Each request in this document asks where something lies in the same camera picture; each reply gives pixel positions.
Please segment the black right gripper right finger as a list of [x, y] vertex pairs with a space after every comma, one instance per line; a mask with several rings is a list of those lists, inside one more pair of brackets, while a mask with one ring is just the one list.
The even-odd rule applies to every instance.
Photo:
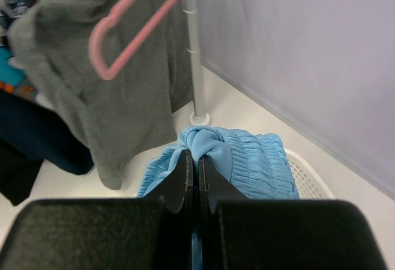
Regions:
[[340, 200], [250, 200], [199, 168], [203, 269], [385, 269], [361, 211]]

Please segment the grey knit shorts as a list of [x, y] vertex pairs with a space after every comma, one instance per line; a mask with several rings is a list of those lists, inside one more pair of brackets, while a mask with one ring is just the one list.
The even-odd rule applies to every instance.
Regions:
[[101, 182], [122, 186], [137, 154], [176, 139], [173, 113], [193, 98], [188, 47], [157, 52], [103, 80], [88, 57], [94, 26], [118, 0], [37, 0], [10, 28], [9, 42], [27, 78], [89, 150]]

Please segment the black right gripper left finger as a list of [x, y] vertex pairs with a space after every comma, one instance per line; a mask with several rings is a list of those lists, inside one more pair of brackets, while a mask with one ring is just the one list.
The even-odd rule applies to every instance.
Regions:
[[37, 200], [16, 217], [2, 269], [191, 269], [193, 162], [142, 198]]

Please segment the pink clothes hanger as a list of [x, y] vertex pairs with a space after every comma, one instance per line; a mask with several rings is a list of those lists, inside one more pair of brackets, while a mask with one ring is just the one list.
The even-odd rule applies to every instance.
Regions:
[[188, 14], [185, 0], [118, 0], [103, 17], [88, 40], [88, 57], [103, 80], [112, 80], [129, 70], [138, 57], [157, 52], [166, 59], [166, 43], [181, 53], [188, 47]]

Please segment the light blue shorts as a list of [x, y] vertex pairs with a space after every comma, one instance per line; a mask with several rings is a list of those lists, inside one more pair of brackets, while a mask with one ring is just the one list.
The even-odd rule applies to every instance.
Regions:
[[203, 156], [210, 157], [219, 173], [250, 199], [299, 199], [278, 135], [207, 126], [181, 131], [177, 142], [148, 164], [137, 196], [146, 196], [169, 176], [184, 150], [191, 152], [195, 165]]

